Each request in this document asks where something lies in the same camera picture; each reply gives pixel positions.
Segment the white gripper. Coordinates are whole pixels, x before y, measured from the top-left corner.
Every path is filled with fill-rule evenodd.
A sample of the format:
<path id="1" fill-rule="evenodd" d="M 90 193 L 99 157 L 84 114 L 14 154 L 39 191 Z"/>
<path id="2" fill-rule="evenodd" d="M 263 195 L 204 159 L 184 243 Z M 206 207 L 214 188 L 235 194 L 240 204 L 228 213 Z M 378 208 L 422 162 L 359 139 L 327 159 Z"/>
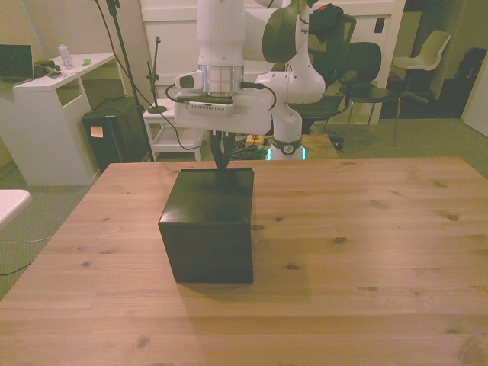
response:
<path id="1" fill-rule="evenodd" d="M 174 107 L 175 122 L 180 127 L 212 130 L 213 160 L 218 169 L 225 169 L 233 153 L 233 133 L 262 135 L 268 132 L 271 105 L 269 93 L 239 93 L 230 98 L 179 93 Z"/>

